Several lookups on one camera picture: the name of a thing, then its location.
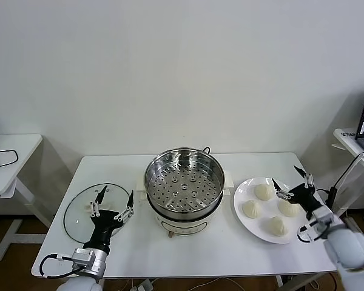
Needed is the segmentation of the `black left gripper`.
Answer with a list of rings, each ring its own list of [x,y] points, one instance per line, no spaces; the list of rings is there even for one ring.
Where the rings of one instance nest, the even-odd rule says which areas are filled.
[[[104,186],[98,193],[94,201],[90,202],[90,216],[94,224],[94,230],[90,239],[84,243],[85,249],[108,249],[110,246],[110,239],[112,232],[123,226],[122,221],[128,221],[134,214],[133,209],[133,196],[134,190],[129,195],[126,208],[122,213],[104,210],[100,207],[106,193],[107,186]]]

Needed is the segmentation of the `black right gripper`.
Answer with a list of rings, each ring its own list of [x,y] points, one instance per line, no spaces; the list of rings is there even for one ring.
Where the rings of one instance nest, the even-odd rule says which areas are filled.
[[[290,203],[299,204],[306,212],[306,218],[311,219],[313,211],[321,207],[321,202],[314,196],[314,178],[311,173],[307,173],[297,166],[294,166],[294,168],[303,178],[303,183],[288,192],[283,190],[276,180],[272,178],[275,194],[281,199],[290,201]]]

